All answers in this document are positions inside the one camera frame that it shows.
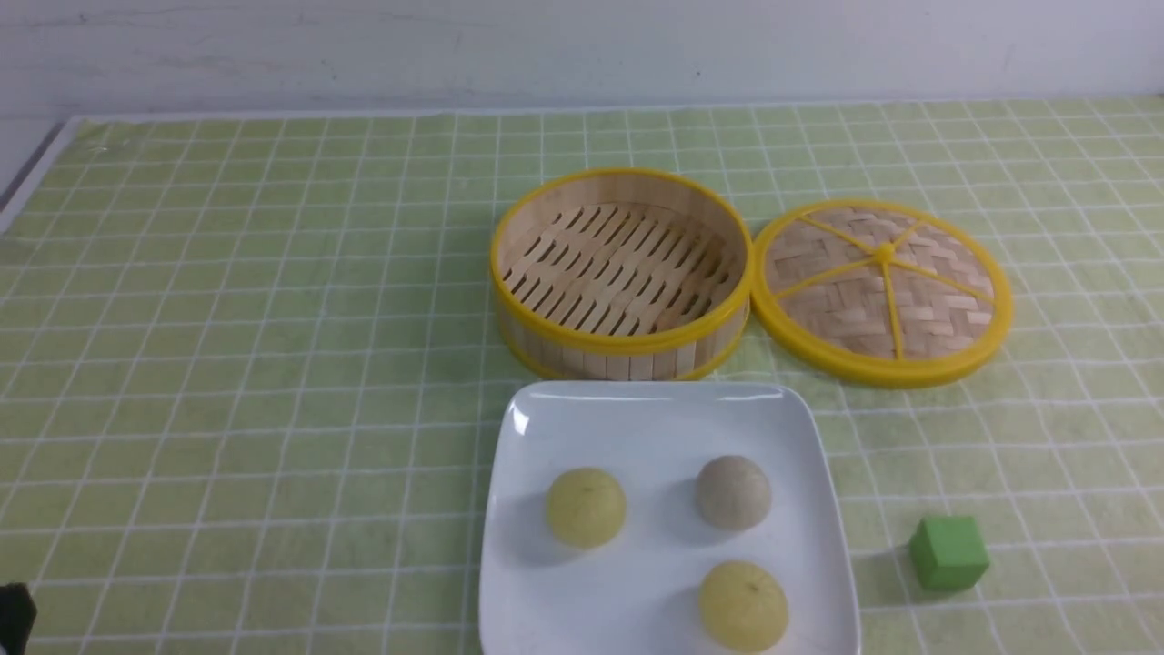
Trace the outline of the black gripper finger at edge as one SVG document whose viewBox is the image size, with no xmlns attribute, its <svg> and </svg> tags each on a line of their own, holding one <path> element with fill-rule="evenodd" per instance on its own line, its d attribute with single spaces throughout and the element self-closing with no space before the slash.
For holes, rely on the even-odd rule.
<svg viewBox="0 0 1164 655">
<path fill-rule="evenodd" d="M 1 654 L 24 654 L 37 617 L 37 606 L 24 584 L 5 584 L 0 593 Z"/>
</svg>

